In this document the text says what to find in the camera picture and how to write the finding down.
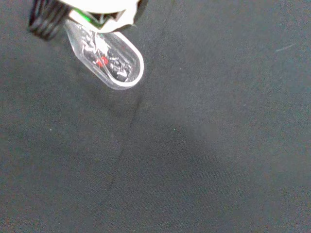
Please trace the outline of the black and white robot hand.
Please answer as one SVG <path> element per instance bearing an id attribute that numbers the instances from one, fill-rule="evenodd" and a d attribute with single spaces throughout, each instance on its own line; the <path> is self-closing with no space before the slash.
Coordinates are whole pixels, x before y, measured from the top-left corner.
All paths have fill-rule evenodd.
<path id="1" fill-rule="evenodd" d="M 146 0 L 34 0 L 28 30 L 45 41 L 67 21 L 97 33 L 118 32 L 134 25 L 147 4 Z"/>

